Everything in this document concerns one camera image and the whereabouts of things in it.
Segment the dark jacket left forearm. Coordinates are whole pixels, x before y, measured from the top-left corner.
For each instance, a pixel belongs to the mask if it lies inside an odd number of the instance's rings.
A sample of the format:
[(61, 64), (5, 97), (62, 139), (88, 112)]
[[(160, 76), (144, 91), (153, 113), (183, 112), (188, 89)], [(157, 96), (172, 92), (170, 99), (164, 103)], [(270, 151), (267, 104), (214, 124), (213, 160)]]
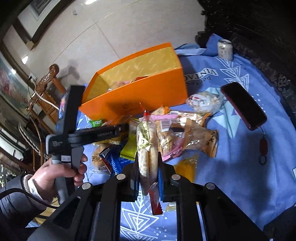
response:
[[(31, 194), (27, 184), (30, 177), (32, 177), (30, 174), (17, 176), (10, 180), (6, 186), (1, 189), (1, 193), (12, 188), (18, 188)], [(46, 204), (51, 204), (52, 202), (40, 201)], [(28, 227), (28, 224), (36, 216), (45, 211), (46, 208), (46, 206), (20, 192), (15, 192), (2, 198), (1, 240), (27, 240), (37, 229), (36, 227)]]

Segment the left hand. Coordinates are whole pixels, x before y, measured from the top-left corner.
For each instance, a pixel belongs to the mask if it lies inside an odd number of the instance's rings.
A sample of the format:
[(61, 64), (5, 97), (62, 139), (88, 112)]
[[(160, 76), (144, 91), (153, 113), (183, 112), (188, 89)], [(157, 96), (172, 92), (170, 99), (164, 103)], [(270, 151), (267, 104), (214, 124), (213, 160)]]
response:
[(87, 160), (87, 157), (82, 154), (80, 167), (75, 171), (64, 164), (52, 164), (52, 160), (49, 159), (28, 179), (30, 193), (40, 200), (52, 201), (53, 197), (57, 195), (55, 180), (58, 177), (73, 178), (74, 185), (81, 186), (87, 171), (84, 164)]

